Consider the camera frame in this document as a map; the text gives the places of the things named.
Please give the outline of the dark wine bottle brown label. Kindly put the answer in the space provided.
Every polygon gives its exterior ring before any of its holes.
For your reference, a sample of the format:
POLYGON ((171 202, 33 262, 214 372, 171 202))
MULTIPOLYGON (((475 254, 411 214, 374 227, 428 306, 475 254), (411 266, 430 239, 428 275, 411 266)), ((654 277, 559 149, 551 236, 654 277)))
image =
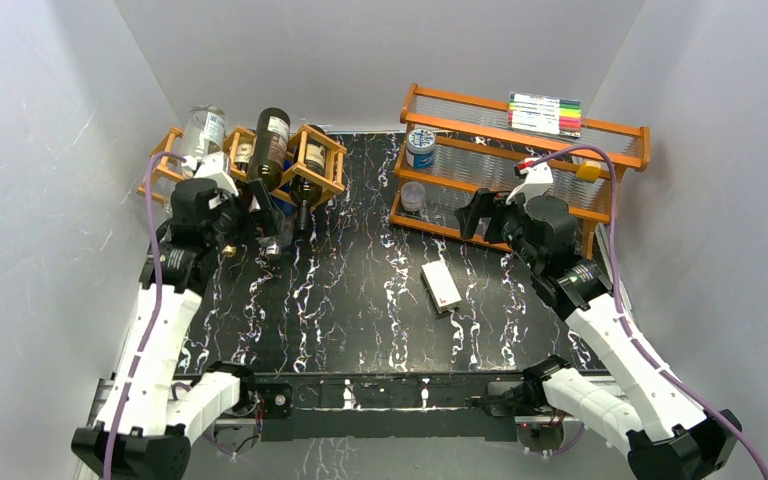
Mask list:
POLYGON ((249 180, 260 179, 271 192, 280 185, 290 139, 290 118, 277 107, 264 109, 258 117, 253 152, 247 167, 249 180))

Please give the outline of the clear glass bottle black cap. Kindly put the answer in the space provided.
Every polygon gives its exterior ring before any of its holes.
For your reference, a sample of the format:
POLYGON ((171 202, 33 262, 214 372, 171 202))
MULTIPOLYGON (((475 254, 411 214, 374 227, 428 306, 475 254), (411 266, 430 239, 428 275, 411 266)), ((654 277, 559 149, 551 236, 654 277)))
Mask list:
POLYGON ((190 109, 178 154, 182 174, 185 178, 194 176, 201 160, 222 149, 226 136, 226 114, 218 107, 199 104, 190 109))

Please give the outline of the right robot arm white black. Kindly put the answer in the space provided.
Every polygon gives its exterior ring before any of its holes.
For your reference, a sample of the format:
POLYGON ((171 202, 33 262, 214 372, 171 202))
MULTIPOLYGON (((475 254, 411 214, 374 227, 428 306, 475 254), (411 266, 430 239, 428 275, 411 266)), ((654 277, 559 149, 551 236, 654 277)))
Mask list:
POLYGON ((577 253, 577 221, 563 200, 517 195, 507 203, 501 193, 479 189, 455 216, 464 239, 489 221, 485 241, 504 243, 525 261, 539 298, 585 340, 624 394, 617 398, 552 355, 525 369, 519 386, 477 405, 570 413, 620 451, 638 479, 704 479, 725 466, 741 431, 737 418, 693 399, 647 352, 641 333, 618 312, 607 274, 577 253))

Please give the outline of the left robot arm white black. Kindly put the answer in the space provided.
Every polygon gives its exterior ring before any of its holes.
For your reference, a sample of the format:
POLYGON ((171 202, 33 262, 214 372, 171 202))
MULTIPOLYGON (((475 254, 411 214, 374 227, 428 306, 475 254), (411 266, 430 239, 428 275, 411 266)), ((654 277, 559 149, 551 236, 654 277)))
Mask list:
POLYGON ((193 443, 224 413, 254 411, 259 391, 245 366, 216 362, 179 393, 174 386, 190 324, 221 255, 277 234, 283 214, 260 180, 241 192, 194 178, 173 189, 170 217, 150 239, 137 311, 110 392, 72 452, 102 479, 180 479, 193 443))

